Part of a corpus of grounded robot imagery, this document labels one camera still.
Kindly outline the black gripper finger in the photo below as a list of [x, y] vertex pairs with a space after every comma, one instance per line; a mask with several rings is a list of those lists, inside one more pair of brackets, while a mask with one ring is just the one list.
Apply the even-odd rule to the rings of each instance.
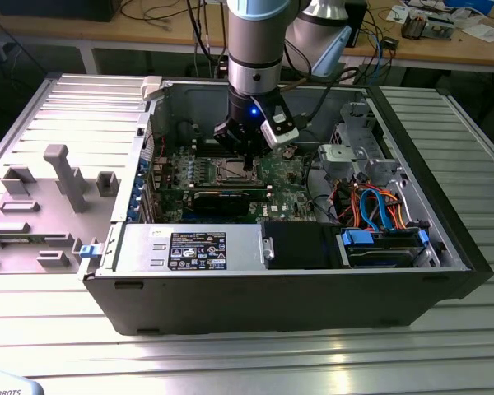
[[243, 158], [243, 170], [250, 170], [249, 139], [241, 123], [227, 118], [214, 128], [213, 137], [230, 153]]
[[249, 169], [254, 168], [254, 159], [263, 157], [271, 151], [265, 139], [254, 139], [249, 142]]

